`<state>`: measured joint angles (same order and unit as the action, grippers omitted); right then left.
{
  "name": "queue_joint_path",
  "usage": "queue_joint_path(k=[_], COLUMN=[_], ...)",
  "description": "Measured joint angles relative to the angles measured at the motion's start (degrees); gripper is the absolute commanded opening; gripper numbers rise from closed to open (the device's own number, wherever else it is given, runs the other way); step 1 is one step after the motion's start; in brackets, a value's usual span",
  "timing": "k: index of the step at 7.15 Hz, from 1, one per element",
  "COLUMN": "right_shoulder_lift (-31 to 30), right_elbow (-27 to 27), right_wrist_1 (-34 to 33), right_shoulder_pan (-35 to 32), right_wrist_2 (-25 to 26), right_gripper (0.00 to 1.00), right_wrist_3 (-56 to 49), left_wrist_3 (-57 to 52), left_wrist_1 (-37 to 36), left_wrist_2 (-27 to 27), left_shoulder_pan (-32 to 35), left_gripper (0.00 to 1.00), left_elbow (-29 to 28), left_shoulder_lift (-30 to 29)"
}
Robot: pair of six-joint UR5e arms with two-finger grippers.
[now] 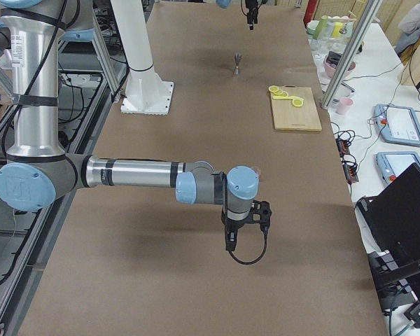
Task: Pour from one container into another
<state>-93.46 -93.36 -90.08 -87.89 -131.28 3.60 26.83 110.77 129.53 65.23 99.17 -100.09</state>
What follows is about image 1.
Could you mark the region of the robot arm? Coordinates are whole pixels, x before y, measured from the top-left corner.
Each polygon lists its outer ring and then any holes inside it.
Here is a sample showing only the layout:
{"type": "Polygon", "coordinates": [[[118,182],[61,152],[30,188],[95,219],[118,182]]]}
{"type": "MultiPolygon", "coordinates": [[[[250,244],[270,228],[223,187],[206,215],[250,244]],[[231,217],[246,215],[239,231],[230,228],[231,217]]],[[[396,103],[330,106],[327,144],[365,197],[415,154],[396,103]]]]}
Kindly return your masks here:
{"type": "Polygon", "coordinates": [[[246,224],[270,226],[270,208],[256,199],[259,178],[246,166],[228,173],[208,162],[110,159],[67,153],[58,139],[58,41],[91,41],[91,1],[2,1],[10,30],[14,142],[0,168],[0,198],[20,211],[37,211],[66,194],[104,186],[173,188],[177,201],[219,204],[225,248],[233,252],[246,224]]]}
{"type": "MultiPolygon", "coordinates": [[[[226,9],[232,3],[231,0],[216,0],[216,5],[222,9],[226,9]]],[[[259,0],[245,0],[240,1],[241,13],[246,17],[246,23],[250,30],[254,30],[256,24],[258,24],[258,14],[260,7],[264,1],[259,0]]]]}

